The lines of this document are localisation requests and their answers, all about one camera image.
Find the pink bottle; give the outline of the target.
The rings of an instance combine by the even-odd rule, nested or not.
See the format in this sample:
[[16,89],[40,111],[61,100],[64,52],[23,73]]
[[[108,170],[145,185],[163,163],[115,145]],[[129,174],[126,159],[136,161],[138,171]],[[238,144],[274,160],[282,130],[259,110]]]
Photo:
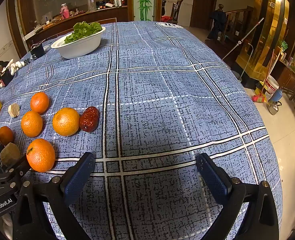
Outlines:
[[61,14],[62,20],[68,19],[70,17],[69,9],[66,3],[61,4],[60,14]]

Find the beige banana chunk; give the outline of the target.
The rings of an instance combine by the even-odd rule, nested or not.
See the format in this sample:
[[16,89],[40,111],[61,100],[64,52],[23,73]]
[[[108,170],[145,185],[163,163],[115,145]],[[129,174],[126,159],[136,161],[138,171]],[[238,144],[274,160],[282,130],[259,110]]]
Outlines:
[[20,115],[20,106],[17,103],[13,103],[8,106],[8,113],[12,118],[16,118]]

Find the large pale orange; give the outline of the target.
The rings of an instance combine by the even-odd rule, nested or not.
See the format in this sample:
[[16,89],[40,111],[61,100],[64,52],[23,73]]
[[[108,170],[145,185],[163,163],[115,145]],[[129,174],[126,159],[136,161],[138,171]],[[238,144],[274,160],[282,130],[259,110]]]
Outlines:
[[52,119],[52,126],[56,133],[69,137],[79,130],[79,113],[73,108],[62,108]]

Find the wooden counter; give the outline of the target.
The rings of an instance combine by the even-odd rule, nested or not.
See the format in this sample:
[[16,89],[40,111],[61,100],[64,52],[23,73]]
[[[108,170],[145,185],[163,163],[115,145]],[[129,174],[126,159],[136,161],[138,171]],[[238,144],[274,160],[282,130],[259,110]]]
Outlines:
[[128,22],[128,9],[127,6],[112,7],[108,9],[100,9],[96,11],[85,12],[83,14],[70,17],[66,20],[60,20],[57,23],[50,24],[49,27],[44,27],[42,30],[37,31],[36,34],[26,39],[28,48],[33,44],[39,43],[46,39],[51,39],[54,36],[66,34],[73,30],[73,26],[78,22],[99,22],[100,24],[107,24],[116,20],[117,22]]

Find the white bucket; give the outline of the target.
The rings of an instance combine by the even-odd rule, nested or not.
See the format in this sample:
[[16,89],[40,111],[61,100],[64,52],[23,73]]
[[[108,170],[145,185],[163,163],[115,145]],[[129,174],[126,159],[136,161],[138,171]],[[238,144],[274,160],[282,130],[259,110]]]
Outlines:
[[271,75],[267,78],[265,83],[266,93],[269,95],[273,95],[274,92],[279,88],[278,82]]

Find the wooden chair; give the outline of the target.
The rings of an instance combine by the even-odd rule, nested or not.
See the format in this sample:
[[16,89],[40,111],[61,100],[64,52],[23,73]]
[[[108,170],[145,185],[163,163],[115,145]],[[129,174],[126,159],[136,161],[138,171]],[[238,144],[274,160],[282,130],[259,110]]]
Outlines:
[[170,15],[170,18],[167,20],[167,22],[173,23],[173,24],[178,23],[179,12],[180,12],[180,7],[182,2],[183,0],[177,0],[176,3],[173,3],[172,9],[171,9],[171,15]]

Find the metal mop pole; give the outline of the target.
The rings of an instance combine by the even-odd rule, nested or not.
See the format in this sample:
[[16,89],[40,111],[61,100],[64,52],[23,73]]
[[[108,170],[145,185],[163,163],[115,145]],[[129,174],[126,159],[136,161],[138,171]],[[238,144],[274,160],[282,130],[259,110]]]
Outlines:
[[226,57],[228,57],[228,55],[230,55],[230,53],[232,53],[238,46],[240,46],[244,40],[248,37],[248,35],[250,35],[250,33],[252,33],[252,31],[254,31],[254,29],[256,29],[256,27],[258,27],[264,20],[264,17],[262,17],[257,23],[256,25],[241,39],[237,42],[237,44],[222,58],[222,60],[224,60]]

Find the white bowl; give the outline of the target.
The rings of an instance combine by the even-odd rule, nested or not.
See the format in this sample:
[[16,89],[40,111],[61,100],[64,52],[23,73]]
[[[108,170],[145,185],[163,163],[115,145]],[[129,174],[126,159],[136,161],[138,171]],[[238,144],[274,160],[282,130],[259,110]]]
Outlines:
[[51,49],[56,49],[65,59],[73,59],[87,55],[99,47],[102,34],[105,30],[106,28],[102,26],[101,31],[67,44],[65,44],[64,40],[68,35],[65,35],[55,41],[51,45]]

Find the red jujube date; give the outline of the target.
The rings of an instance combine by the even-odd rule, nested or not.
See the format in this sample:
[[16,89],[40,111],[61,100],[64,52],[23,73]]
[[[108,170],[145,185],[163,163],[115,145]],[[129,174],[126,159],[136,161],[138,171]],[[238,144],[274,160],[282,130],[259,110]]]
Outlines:
[[98,127],[99,110],[94,107],[88,107],[79,119],[79,126],[85,132],[92,132]]

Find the green lettuce leaves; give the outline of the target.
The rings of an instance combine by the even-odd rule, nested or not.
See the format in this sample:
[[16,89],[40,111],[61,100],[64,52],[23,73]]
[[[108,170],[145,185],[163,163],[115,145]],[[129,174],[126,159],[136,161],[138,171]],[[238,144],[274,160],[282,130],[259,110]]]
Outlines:
[[84,37],[96,34],[102,30],[102,26],[98,22],[87,23],[85,21],[76,23],[73,26],[73,32],[64,40],[65,44],[80,40]]

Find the small dark orange tangerine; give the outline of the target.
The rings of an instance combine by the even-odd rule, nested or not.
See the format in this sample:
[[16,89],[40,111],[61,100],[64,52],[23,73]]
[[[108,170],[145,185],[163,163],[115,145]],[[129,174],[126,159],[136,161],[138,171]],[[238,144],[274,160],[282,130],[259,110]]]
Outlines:
[[7,126],[3,126],[0,128],[0,143],[3,146],[6,146],[8,143],[13,142],[14,141],[14,133],[12,132],[12,130],[7,127]]

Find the blue plaid tablecloth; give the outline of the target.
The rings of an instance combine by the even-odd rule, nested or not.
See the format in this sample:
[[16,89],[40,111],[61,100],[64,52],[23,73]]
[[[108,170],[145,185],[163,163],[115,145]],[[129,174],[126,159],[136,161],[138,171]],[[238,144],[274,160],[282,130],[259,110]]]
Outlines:
[[[71,210],[91,239],[200,239],[218,216],[195,158],[212,157],[244,183],[271,187],[278,225],[283,201],[278,161],[264,122],[224,62],[184,28],[156,22],[105,26],[100,46],[64,59],[56,49],[20,69],[0,89],[0,128],[7,126],[25,152],[31,142],[22,114],[44,92],[50,106],[40,137],[52,143],[51,171],[30,171],[33,183],[49,181],[85,153],[97,160]],[[81,116],[99,110],[98,127],[64,137],[52,119],[62,108]]]

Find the white glove pile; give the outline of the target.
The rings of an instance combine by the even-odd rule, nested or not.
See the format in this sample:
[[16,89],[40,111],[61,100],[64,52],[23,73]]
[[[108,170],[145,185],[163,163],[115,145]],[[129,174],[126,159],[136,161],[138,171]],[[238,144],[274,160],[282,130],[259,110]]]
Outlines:
[[0,72],[0,89],[6,87],[12,80],[17,71],[26,66],[26,61],[16,61],[11,59]]

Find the broom with red head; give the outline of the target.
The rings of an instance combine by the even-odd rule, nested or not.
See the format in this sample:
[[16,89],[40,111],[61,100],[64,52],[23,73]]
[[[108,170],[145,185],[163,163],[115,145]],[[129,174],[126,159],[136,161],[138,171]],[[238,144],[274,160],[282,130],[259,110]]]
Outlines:
[[264,95],[263,90],[264,90],[265,84],[266,84],[267,79],[268,79],[268,77],[269,77],[269,75],[270,75],[271,68],[272,68],[272,65],[273,65],[272,61],[273,61],[274,51],[275,51],[275,50],[273,49],[273,50],[272,50],[272,56],[271,56],[271,59],[270,59],[270,61],[269,61],[268,67],[267,67],[267,74],[266,74],[266,76],[265,76],[265,79],[264,79],[264,82],[263,82],[262,88],[261,88],[261,90],[260,90],[260,93],[259,93],[259,94],[254,94],[254,95],[252,96],[252,98],[251,98],[253,102],[256,102],[256,103],[263,103],[263,102],[265,101],[265,95]]

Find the metal kettle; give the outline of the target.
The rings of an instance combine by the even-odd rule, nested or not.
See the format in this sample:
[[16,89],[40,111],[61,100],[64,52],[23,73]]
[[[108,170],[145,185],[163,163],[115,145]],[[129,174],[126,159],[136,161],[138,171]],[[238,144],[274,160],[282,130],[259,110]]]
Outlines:
[[279,112],[279,107],[282,105],[280,101],[270,101],[267,104],[267,110],[271,115],[276,115]]

